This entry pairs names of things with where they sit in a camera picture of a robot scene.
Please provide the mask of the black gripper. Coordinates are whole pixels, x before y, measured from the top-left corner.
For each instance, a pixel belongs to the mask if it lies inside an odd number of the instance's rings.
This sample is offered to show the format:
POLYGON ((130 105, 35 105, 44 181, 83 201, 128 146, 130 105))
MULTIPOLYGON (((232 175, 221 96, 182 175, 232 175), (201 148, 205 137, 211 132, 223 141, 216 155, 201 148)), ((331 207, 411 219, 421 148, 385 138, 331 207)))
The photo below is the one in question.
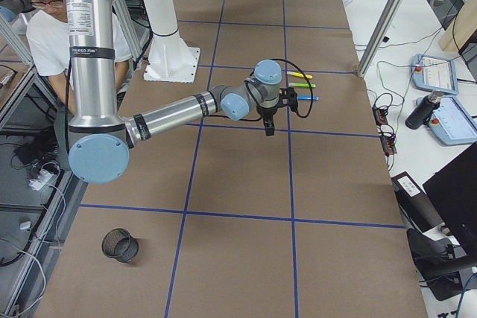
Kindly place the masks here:
POLYGON ((279 94, 272 100, 266 100, 256 108, 261 115, 266 136, 275 133, 274 115, 278 109, 288 106, 292 112, 298 113, 298 94, 292 87, 280 88, 279 94))

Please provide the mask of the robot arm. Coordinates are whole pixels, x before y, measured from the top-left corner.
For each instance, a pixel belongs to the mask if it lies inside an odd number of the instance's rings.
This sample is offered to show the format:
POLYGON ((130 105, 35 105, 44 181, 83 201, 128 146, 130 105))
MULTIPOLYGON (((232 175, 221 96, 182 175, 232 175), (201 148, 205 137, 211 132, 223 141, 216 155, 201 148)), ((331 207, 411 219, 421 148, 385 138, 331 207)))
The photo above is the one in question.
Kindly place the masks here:
MULTIPOLYGON (((127 169, 129 150, 141 141, 199 118, 224 113, 239 121, 250 111, 274 134, 278 109, 297 111, 297 93, 284 88, 276 59, 260 61, 237 87, 219 85, 158 109, 121 117, 116 100, 113 2, 66 0, 76 113, 69 122, 69 166, 84 182, 103 184, 127 169)), ((200 51, 180 37, 172 0, 144 0, 153 41, 144 78, 191 83, 200 51)))

